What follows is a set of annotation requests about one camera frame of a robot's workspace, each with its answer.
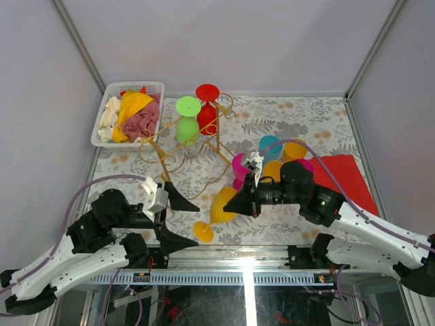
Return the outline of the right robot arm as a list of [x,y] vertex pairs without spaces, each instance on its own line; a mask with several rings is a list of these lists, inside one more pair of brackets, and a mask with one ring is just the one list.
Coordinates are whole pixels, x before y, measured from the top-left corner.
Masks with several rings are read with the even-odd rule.
[[434,297],[434,239],[405,230],[359,207],[344,194],[314,181],[313,173],[299,162],[285,163],[281,180],[263,182],[251,171],[242,189],[223,210],[257,217],[264,205],[299,205],[307,221],[347,232],[363,240],[351,244],[329,234],[319,234],[310,248],[311,263],[357,266],[386,274],[407,289]]

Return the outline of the orange wine glass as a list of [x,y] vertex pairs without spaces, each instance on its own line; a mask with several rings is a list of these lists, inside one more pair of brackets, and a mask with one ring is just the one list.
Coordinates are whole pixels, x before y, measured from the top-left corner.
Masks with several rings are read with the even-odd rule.
[[193,225],[194,235],[202,242],[211,242],[214,237],[212,230],[213,224],[228,223],[232,221],[237,214],[225,212],[224,207],[235,196],[237,191],[232,187],[223,187],[217,196],[213,199],[209,209],[209,222],[197,221]]
[[283,162],[278,160],[271,160],[264,165],[263,176],[271,177],[274,181],[280,182],[280,170],[283,166]]
[[295,138],[295,142],[287,142],[283,147],[283,162],[291,162],[298,159],[304,159],[308,150],[305,148],[302,139]]

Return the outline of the green wine glass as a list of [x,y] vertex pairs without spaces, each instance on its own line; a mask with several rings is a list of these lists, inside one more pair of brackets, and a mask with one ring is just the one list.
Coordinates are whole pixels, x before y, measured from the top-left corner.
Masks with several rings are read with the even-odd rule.
[[196,116],[201,110],[201,103],[192,96],[183,96],[176,103],[180,119],[176,123],[176,139],[180,144],[192,147],[199,138],[199,125]]

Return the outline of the blue wine glass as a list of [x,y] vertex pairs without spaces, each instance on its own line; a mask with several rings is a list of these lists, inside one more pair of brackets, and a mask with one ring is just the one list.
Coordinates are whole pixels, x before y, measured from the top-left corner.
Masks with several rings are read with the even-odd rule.
[[[263,151],[268,146],[276,143],[277,141],[279,141],[279,138],[276,137],[275,135],[269,134],[263,136],[259,142],[259,151]],[[282,149],[283,149],[283,144],[278,144],[272,147],[271,149],[269,149],[263,156],[263,164],[266,164],[270,161],[278,160],[281,155]]]

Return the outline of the magenta wine glass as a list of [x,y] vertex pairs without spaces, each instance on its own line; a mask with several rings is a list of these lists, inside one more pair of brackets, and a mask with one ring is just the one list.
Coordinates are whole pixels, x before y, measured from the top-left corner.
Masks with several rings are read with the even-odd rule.
[[250,172],[250,169],[244,165],[246,159],[246,153],[239,153],[232,159],[232,172],[234,175],[232,186],[237,191],[242,188],[245,181],[245,176]]
[[315,171],[315,167],[313,165],[313,163],[310,160],[306,160],[306,159],[297,159],[296,160],[298,163],[302,164],[303,167],[308,170],[311,171],[312,173],[314,173]]

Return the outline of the red wine glass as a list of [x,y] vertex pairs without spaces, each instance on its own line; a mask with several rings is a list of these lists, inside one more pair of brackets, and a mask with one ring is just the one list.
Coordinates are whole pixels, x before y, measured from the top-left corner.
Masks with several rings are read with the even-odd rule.
[[200,133],[203,135],[213,135],[217,131],[215,119],[217,117],[216,108],[212,102],[220,95],[217,86],[213,84],[203,84],[196,89],[197,98],[203,103],[196,120],[198,122]]

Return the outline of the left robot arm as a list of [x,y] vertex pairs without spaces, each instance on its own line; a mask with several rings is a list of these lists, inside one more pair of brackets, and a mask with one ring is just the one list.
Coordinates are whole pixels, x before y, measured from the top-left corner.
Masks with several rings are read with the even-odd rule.
[[4,270],[1,287],[11,295],[4,316],[32,315],[49,308],[84,281],[111,270],[141,268],[151,262],[139,230],[154,232],[160,251],[168,255],[198,246],[166,226],[167,209],[198,212],[171,182],[143,182],[146,197],[131,204],[118,189],[104,191],[91,209],[72,223],[56,244],[27,267]]

